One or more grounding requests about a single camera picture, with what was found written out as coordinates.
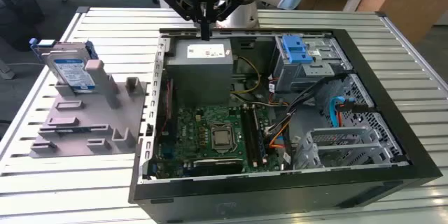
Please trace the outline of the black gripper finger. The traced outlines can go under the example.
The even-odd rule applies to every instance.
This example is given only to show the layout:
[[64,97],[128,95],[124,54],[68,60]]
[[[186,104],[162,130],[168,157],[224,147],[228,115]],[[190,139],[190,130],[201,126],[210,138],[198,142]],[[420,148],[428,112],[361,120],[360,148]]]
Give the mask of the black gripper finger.
[[218,0],[208,0],[205,4],[205,40],[209,41],[212,26],[216,21],[224,21],[245,0],[226,0],[218,4]]
[[200,0],[164,0],[174,12],[186,21],[193,21],[200,29],[200,37],[205,40],[205,17]]

